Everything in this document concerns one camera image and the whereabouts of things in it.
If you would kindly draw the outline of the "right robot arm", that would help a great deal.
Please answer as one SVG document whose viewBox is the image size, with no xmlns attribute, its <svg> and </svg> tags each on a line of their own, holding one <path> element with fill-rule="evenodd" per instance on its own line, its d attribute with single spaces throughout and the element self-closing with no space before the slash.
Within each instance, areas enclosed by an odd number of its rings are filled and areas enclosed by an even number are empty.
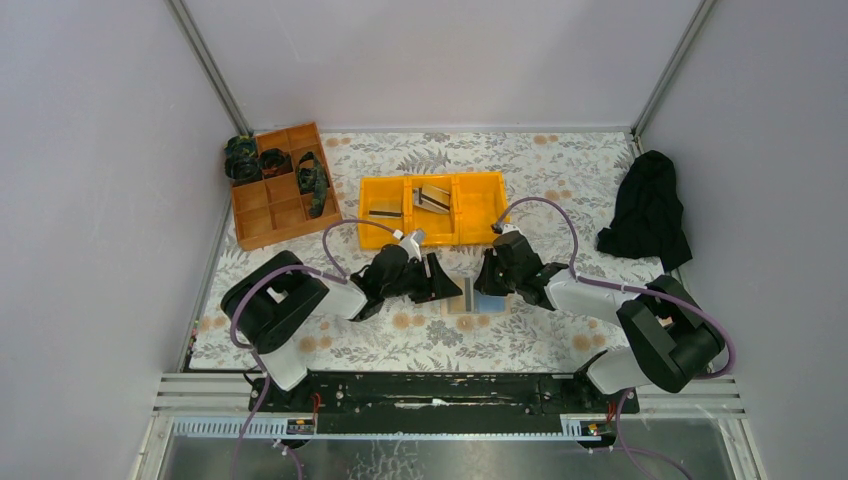
<svg viewBox="0 0 848 480">
<path fill-rule="evenodd" d="M 643 287 L 586 277 L 563 263 L 543 263 L 518 231 L 498 236 L 485 250 L 474 287 L 620 327 L 626 347 L 595 355 L 575 373 L 605 395 L 645 385 L 678 393 L 727 347 L 673 277 L 661 275 Z"/>
</svg>

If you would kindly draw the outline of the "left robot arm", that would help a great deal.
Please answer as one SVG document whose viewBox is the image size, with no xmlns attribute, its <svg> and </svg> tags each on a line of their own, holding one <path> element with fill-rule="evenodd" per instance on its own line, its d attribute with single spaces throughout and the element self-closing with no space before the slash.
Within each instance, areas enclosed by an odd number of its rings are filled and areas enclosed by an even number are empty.
<svg viewBox="0 0 848 480">
<path fill-rule="evenodd" d="M 292 338 L 311 316 L 361 322 L 389 298 L 422 304 L 461 294 L 433 253 L 419 259 L 400 245 L 387 245 L 341 282 L 286 250 L 231 287 L 220 308 L 231 322 L 233 342 L 249 350 L 278 389 L 291 391 L 308 373 Z"/>
</svg>

